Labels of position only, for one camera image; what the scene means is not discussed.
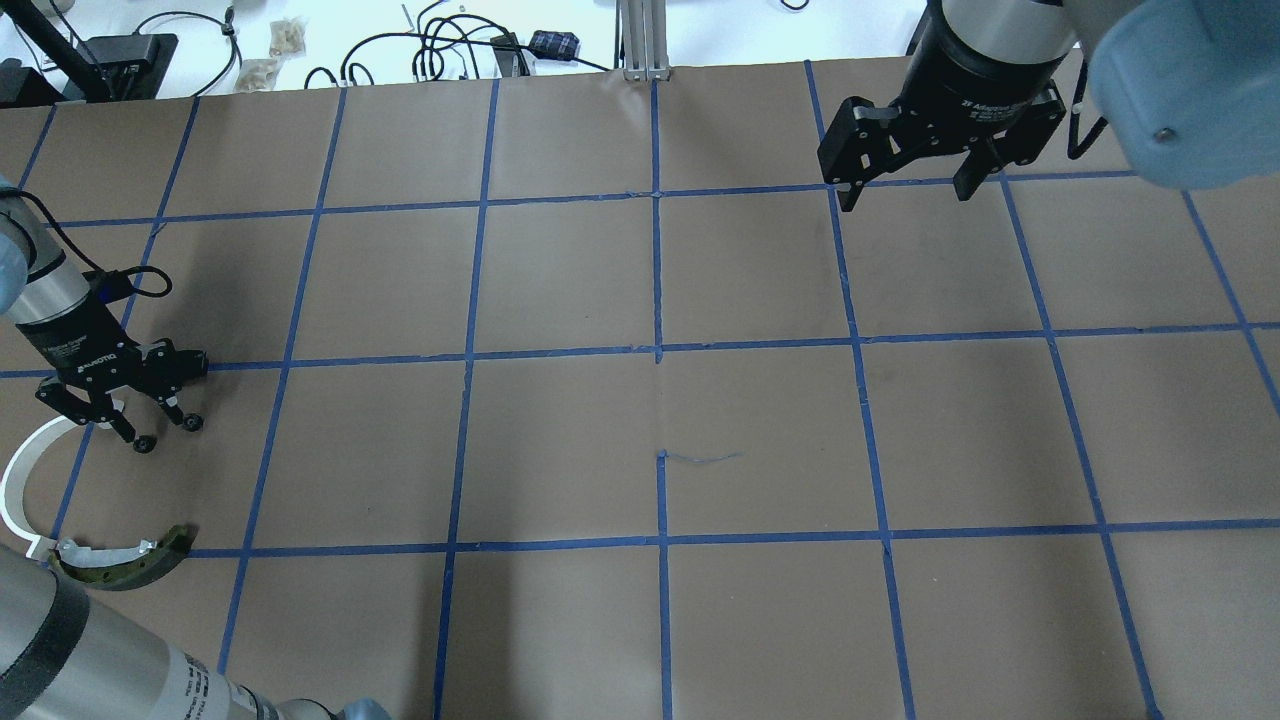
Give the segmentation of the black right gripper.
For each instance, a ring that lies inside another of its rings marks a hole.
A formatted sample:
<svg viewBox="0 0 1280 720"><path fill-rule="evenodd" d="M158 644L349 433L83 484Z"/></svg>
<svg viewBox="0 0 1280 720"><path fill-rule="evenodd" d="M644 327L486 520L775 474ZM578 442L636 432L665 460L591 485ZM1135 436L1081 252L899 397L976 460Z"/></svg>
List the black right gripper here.
<svg viewBox="0 0 1280 720"><path fill-rule="evenodd" d="M934 102L900 96L886 106L845 99L818 147L823 179L850 213L867 183L925 158L963 155L952 177L960 202L1007 165L1037 160L1066 115L1053 81L1009 106L979 104L942 88Z"/></svg>

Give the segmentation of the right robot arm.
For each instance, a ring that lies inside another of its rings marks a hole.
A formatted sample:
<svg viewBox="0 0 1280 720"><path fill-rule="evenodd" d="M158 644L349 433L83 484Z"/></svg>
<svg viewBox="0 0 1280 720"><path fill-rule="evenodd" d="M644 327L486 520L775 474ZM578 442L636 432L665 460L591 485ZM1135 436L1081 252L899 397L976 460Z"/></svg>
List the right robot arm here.
<svg viewBox="0 0 1280 720"><path fill-rule="evenodd" d="M929 1L899 96L851 96L817 150L844 211L924 158L963 156L970 199L1034 163L1060 126L1078 159L1111 129L1129 167L1171 190L1277 172L1275 1Z"/></svg>

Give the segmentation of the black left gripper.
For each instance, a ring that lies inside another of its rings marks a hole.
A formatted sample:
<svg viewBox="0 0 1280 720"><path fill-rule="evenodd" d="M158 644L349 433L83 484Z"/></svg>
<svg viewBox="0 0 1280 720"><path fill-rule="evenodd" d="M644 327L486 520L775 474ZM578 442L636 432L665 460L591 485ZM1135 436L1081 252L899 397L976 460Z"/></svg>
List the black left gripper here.
<svg viewBox="0 0 1280 720"><path fill-rule="evenodd" d="M209 356L197 348L177 348L169 340L147 345L120 345L110 352L58 370L44 379L36 398L55 413L83 425L109 427L132 447L134 425L113 406L111 392L131 388L155 401L166 419L180 427L186 414L179 405L184 384L209 373Z"/></svg>

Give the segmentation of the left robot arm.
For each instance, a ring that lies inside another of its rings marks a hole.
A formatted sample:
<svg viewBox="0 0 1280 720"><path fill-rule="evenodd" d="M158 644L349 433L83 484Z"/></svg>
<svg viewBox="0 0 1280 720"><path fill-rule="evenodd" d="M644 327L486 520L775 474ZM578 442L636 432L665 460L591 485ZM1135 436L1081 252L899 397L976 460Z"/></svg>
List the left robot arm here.
<svg viewBox="0 0 1280 720"><path fill-rule="evenodd" d="M169 420L201 429L177 402L206 374L198 350L132 340L109 304L138 293L147 266L106 272L91 264L31 192L3 184L3 315L52 369L37 389L55 418L35 430L3 473L3 521L27 551L3 551L3 716L5 719L385 719L370 698L332 711L316 700L274 702L90 596L134 589L168 574L189 552L193 530L173 527L132 550L93 550L35 532L26 482L69 429L105 427L140 454L155 446L113 397L132 388Z"/></svg>

